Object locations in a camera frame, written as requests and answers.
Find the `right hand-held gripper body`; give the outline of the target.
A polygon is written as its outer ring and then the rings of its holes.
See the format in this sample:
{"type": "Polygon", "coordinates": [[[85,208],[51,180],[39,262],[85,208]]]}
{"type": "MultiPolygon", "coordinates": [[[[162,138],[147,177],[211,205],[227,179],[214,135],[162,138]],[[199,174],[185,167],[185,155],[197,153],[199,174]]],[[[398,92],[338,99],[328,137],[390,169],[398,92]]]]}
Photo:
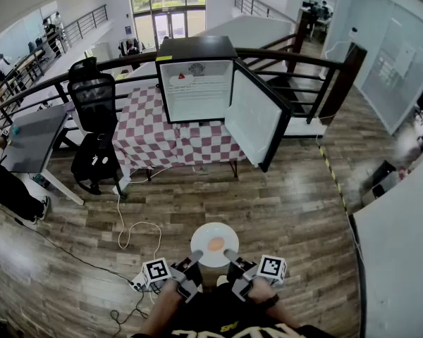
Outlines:
{"type": "Polygon", "coordinates": [[[287,268],[284,258],[263,255],[261,261],[255,263],[239,257],[239,263],[230,262],[227,279],[232,284],[231,291],[241,301],[246,301],[257,277],[263,277],[271,286],[283,283],[287,268]]]}

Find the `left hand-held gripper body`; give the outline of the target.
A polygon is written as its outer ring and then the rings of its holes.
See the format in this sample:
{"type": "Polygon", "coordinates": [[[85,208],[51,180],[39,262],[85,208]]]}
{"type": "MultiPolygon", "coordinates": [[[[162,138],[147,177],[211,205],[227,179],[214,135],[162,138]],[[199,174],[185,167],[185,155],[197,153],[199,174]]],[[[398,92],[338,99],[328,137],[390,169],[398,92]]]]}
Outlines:
{"type": "Polygon", "coordinates": [[[165,258],[142,265],[141,292],[159,293],[167,280],[177,283],[177,292],[189,303],[202,289],[202,275],[197,257],[186,257],[180,263],[168,265],[165,258]]]}

